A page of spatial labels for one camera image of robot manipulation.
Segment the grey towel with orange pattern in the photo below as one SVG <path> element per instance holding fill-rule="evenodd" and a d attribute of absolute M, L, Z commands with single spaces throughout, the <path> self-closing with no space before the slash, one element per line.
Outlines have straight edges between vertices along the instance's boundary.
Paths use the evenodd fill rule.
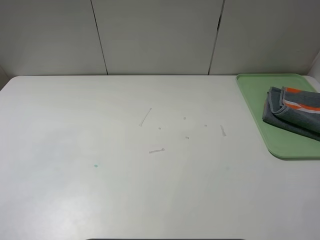
<path fill-rule="evenodd" d="M 320 94 L 272 86 L 267 92 L 262 120 L 277 128 L 319 141 Z"/>

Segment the green plastic tray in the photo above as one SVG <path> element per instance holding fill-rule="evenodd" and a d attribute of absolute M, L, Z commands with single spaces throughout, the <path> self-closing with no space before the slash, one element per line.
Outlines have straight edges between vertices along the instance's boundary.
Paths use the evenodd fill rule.
<path fill-rule="evenodd" d="M 280 159 L 320 159 L 319 141 L 263 121 L 267 92 L 271 87 L 317 91 L 305 77 L 294 73 L 239 74 L 236 76 L 236 81 L 262 139 L 272 155 Z"/>

